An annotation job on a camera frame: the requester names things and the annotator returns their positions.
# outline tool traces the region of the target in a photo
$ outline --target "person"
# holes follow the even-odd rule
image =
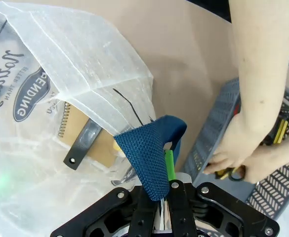
[[[256,183],[289,162],[289,137],[259,146],[272,129],[289,66],[289,0],[229,0],[242,108],[230,121],[204,173],[245,165]]]

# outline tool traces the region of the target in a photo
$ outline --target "blue oval label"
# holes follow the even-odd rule
[[[50,78],[40,67],[29,75],[21,84],[13,107],[13,116],[17,122],[25,120],[35,108],[38,101],[50,90]]]

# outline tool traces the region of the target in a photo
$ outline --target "screw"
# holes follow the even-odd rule
[[[178,187],[179,187],[178,183],[176,183],[176,182],[172,183],[172,188],[177,189]]]
[[[273,231],[272,228],[267,227],[267,228],[265,229],[265,234],[266,234],[267,236],[272,236],[273,233],[274,233],[274,231]]]
[[[123,198],[123,197],[124,197],[124,193],[123,193],[123,192],[118,193],[118,197],[119,197],[119,198]]]
[[[203,188],[202,188],[202,193],[203,193],[203,194],[209,193],[209,188],[208,188],[208,187],[203,187]]]

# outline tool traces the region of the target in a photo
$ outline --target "blue mesh fabric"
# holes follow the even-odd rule
[[[152,200],[161,200],[169,191],[164,144],[172,142],[171,149],[176,160],[180,138],[186,127],[186,123],[179,118],[163,116],[115,137]]]

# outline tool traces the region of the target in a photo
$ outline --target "clear plastic bag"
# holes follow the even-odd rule
[[[77,171],[63,163],[64,101],[118,135],[155,119],[152,83],[101,17],[0,2],[1,236],[49,236],[115,186],[132,188],[136,175],[123,156],[109,169],[86,158]]]

